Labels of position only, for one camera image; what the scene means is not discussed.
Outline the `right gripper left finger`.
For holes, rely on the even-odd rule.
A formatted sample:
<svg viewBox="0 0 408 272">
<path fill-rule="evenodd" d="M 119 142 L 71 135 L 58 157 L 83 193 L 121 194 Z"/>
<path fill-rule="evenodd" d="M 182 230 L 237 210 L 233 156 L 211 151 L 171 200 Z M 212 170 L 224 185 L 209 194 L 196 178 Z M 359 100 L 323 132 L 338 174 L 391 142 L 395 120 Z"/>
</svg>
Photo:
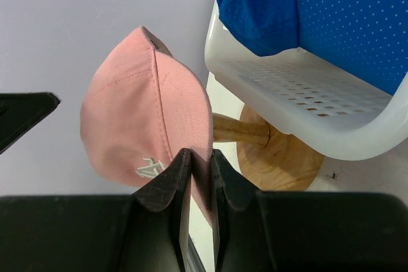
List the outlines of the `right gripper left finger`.
<svg viewBox="0 0 408 272">
<path fill-rule="evenodd" d="M 134 193 L 133 271 L 186 270 L 190 193 L 191 151 L 183 148 L 166 170 Z"/>
</svg>

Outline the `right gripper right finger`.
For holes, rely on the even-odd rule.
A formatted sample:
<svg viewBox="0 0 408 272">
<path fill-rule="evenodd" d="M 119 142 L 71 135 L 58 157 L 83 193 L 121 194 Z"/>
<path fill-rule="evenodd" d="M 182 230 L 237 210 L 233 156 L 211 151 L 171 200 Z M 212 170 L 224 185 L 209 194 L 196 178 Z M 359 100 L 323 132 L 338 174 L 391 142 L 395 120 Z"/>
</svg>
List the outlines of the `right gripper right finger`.
<svg viewBox="0 0 408 272">
<path fill-rule="evenodd" d="M 216 271 L 264 271 L 264 231 L 258 188 L 214 149 L 210 161 Z"/>
</svg>

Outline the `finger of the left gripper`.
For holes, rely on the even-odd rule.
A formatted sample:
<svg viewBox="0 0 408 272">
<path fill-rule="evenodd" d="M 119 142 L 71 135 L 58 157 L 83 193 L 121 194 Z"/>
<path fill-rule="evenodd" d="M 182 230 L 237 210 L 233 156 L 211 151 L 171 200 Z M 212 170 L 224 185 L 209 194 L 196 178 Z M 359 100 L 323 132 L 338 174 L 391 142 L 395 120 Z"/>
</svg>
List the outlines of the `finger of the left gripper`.
<svg viewBox="0 0 408 272">
<path fill-rule="evenodd" d="M 1 153 L 61 103 L 51 92 L 1 93 Z"/>
</svg>

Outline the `pink baseball cap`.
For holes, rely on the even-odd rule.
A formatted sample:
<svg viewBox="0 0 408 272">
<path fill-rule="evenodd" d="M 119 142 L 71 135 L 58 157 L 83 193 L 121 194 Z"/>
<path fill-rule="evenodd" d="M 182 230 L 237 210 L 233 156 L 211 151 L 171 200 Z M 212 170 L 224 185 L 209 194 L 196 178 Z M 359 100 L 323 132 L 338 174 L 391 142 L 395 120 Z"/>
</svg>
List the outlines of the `pink baseball cap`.
<svg viewBox="0 0 408 272">
<path fill-rule="evenodd" d="M 132 187 L 143 187 L 190 149 L 191 193 L 212 218 L 208 94 L 146 27 L 131 32 L 95 72 L 80 110 L 80 137 L 99 176 Z"/>
</svg>

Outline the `blue baseball cap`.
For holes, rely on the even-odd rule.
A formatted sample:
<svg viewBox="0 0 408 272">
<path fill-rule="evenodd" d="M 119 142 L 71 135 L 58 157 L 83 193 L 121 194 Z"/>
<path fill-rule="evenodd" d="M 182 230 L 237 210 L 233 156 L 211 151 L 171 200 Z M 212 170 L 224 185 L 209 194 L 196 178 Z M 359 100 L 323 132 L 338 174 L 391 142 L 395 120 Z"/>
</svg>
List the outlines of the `blue baseball cap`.
<svg viewBox="0 0 408 272">
<path fill-rule="evenodd" d="M 407 74 L 407 0 L 215 0 L 255 55 L 303 48 L 394 94 Z"/>
</svg>

